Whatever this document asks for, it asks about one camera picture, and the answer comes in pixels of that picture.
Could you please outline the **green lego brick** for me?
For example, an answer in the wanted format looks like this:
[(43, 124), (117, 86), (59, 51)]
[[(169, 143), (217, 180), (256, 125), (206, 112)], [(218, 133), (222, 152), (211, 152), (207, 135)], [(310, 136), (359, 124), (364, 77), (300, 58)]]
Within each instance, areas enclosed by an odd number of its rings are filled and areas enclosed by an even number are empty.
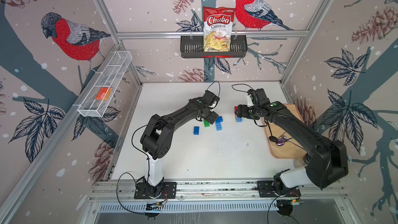
[(210, 126), (210, 123), (207, 122), (206, 120), (203, 120), (203, 123), (204, 123), (204, 127), (206, 127), (206, 128), (208, 128)]

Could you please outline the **small blue lego brick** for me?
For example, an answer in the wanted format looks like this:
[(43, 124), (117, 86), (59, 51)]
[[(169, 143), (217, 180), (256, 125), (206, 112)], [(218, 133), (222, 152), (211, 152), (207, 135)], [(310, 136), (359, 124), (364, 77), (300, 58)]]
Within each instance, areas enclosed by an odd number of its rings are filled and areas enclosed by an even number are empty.
[(195, 126), (195, 127), (194, 127), (193, 134), (194, 134), (194, 135), (199, 135), (199, 134), (200, 134), (200, 127), (199, 127), (199, 126)]

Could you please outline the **blue square lego brick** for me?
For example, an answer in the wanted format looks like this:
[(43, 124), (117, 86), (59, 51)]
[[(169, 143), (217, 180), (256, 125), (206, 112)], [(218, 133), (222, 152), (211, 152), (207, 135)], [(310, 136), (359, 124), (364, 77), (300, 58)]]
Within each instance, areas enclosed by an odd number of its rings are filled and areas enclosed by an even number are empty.
[(222, 117), (222, 116), (219, 116), (219, 117), (216, 119), (216, 123), (219, 123), (219, 122), (223, 122), (223, 117)]

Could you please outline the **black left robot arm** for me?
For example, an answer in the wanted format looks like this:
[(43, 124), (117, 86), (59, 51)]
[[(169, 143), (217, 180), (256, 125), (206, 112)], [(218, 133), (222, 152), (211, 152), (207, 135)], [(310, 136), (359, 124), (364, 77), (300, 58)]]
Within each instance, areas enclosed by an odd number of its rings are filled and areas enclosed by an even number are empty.
[(187, 122), (196, 119), (216, 122), (219, 115), (214, 112), (220, 97), (206, 90), (204, 95), (190, 99), (188, 103), (171, 114), (153, 115), (141, 136), (140, 143), (148, 161), (148, 173), (143, 178), (139, 189), (149, 198), (157, 198), (163, 193), (164, 176), (161, 160), (170, 150), (174, 132)]

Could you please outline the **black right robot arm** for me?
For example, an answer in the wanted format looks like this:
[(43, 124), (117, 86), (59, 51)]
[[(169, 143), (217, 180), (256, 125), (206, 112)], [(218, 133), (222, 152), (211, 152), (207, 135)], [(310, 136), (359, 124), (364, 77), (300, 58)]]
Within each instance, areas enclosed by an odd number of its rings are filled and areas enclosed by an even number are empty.
[(247, 92), (250, 105), (239, 105), (235, 110), (238, 118), (275, 124), (286, 131), (306, 151), (306, 166), (285, 170), (274, 176), (273, 190), (286, 195), (293, 188), (314, 184), (320, 189), (348, 175), (347, 148), (341, 141), (332, 141), (308, 127), (279, 102), (271, 102), (263, 89)]

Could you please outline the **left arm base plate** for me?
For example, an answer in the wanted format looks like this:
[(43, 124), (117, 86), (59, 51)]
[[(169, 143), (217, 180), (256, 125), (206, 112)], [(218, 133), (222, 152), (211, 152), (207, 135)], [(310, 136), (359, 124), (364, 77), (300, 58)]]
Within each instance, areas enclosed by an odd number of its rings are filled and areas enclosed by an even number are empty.
[(175, 199), (176, 188), (176, 182), (160, 182), (157, 186), (152, 186), (149, 183), (138, 183), (134, 199)]

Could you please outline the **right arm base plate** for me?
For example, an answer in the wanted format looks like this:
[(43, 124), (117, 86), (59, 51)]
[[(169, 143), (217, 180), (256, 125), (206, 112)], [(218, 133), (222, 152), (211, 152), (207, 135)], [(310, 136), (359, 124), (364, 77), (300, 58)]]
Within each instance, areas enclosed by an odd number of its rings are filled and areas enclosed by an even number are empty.
[(257, 181), (255, 188), (261, 198), (289, 197), (300, 198), (301, 192), (298, 187), (287, 188), (280, 181), (261, 180)]

